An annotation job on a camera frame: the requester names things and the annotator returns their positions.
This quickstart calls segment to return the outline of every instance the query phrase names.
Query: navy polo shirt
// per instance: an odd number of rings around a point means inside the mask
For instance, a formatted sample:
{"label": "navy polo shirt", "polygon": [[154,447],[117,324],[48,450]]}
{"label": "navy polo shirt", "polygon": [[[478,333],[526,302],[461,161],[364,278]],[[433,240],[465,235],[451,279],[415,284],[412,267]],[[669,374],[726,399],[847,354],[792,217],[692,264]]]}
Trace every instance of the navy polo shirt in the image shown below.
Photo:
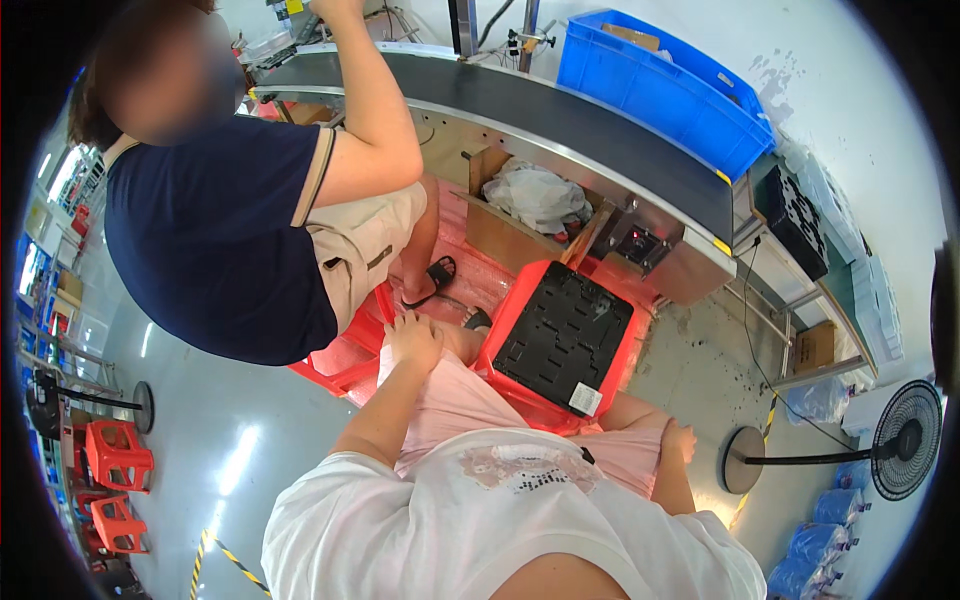
{"label": "navy polo shirt", "polygon": [[332,145],[330,130],[236,116],[179,146],[122,152],[104,228],[133,300],[226,358],[289,365],[325,348],[337,319],[302,225]]}

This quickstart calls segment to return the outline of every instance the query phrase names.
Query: white t-shirt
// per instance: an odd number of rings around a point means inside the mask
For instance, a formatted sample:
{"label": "white t-shirt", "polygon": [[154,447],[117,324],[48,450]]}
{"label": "white t-shirt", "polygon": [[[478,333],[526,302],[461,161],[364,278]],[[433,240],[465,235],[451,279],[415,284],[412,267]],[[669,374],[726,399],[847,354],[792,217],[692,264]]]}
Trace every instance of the white t-shirt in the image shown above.
{"label": "white t-shirt", "polygon": [[766,596],[716,515],[669,516],[532,429],[457,436],[402,479],[333,454],[277,498],[261,564],[281,600],[487,599],[553,552],[597,565],[635,599]]}

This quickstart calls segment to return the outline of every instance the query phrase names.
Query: hand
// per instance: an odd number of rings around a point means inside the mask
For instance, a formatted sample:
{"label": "hand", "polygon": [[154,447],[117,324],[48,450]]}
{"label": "hand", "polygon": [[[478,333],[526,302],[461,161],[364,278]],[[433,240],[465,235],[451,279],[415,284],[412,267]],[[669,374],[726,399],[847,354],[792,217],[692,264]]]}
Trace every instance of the hand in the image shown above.
{"label": "hand", "polygon": [[440,362],[444,331],[430,317],[408,310],[397,315],[394,324],[383,325],[383,332],[397,365],[405,363],[426,376]]}
{"label": "hand", "polygon": [[310,0],[310,11],[324,22],[340,16],[355,16],[363,19],[364,0]]}
{"label": "hand", "polygon": [[693,425],[680,427],[677,420],[672,417],[666,423],[663,435],[660,437],[660,448],[679,450],[684,456],[684,463],[688,465],[693,460],[693,446],[696,443],[697,437],[693,435]]}

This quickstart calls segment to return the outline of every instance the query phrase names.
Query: standing fan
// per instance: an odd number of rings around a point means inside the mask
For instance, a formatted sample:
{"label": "standing fan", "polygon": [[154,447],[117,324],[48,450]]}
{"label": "standing fan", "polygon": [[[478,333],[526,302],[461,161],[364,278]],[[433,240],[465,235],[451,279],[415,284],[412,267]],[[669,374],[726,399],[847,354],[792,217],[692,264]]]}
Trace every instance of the standing fan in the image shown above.
{"label": "standing fan", "polygon": [[887,500],[903,500],[921,484],[933,466],[940,443],[943,410],[937,390],[922,379],[905,384],[887,403],[876,425],[874,445],[866,450],[819,456],[764,456],[763,434],[742,427],[724,450],[723,486],[746,493],[764,465],[824,465],[870,459],[874,485]]}

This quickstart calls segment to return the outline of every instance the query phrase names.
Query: pink shorts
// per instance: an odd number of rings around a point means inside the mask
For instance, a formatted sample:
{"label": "pink shorts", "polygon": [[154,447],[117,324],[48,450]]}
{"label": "pink shorts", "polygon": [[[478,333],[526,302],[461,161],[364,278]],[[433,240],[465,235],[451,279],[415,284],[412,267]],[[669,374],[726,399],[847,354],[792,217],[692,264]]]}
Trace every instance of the pink shorts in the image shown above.
{"label": "pink shorts", "polygon": [[[393,353],[386,346],[380,350],[378,387],[394,365]],[[446,349],[420,390],[414,411],[396,461],[401,476],[437,444],[454,436],[476,429],[529,427],[500,394]],[[588,449],[596,466],[611,480],[649,499],[657,477],[661,434],[661,429],[646,427],[567,439]]]}

